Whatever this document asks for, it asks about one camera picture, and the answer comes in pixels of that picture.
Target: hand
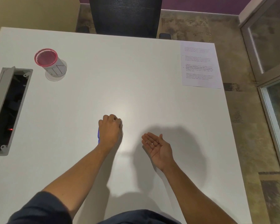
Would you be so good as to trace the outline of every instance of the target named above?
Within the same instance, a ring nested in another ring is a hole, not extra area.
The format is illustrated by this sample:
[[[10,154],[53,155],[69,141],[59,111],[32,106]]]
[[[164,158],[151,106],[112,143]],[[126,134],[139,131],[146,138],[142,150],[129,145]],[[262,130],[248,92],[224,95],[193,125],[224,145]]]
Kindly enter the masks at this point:
[[[103,120],[99,120],[100,145],[111,150],[118,141],[122,132],[122,122],[115,115],[104,115]]]
[[[142,135],[142,144],[149,153],[153,163],[162,172],[175,164],[171,146],[163,139],[162,134],[158,137],[150,132],[145,133]]]

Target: concrete floor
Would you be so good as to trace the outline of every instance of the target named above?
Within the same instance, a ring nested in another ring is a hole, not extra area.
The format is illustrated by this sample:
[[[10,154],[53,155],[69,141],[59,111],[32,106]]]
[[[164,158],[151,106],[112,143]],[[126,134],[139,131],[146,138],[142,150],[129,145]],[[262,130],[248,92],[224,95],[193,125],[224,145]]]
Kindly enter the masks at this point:
[[[280,166],[238,24],[233,15],[162,10],[158,33],[215,43],[252,222],[280,224]],[[89,5],[80,26],[95,33]]]

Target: desk surface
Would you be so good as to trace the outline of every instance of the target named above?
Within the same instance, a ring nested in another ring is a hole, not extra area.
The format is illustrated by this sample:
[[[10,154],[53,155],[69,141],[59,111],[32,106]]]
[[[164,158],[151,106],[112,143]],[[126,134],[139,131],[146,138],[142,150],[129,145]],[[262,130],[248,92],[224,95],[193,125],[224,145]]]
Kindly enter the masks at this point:
[[[42,48],[67,63],[45,77]],[[185,224],[168,182],[141,146],[163,133],[176,162],[239,224],[251,223],[223,89],[182,86],[178,41],[2,28],[2,67],[33,69],[7,156],[0,156],[0,223],[97,145],[98,120],[114,113],[124,136],[74,222],[146,208]]]

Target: dark sleeve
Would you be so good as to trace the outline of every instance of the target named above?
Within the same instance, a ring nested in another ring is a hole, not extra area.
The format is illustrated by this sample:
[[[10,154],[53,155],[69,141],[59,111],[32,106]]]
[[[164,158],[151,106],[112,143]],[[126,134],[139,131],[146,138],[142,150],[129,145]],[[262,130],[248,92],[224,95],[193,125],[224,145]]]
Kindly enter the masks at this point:
[[[63,203],[48,192],[37,193],[24,207],[15,212],[8,224],[72,224]]]

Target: forearm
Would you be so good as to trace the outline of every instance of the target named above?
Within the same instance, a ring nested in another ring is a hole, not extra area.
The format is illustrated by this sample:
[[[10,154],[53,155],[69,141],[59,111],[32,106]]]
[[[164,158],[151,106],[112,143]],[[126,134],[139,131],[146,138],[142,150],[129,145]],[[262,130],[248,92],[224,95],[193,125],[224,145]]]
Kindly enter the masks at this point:
[[[164,174],[188,224],[236,223],[217,204],[204,195],[174,162]]]
[[[88,195],[109,149],[100,144],[43,191],[52,193],[67,207],[74,218]]]

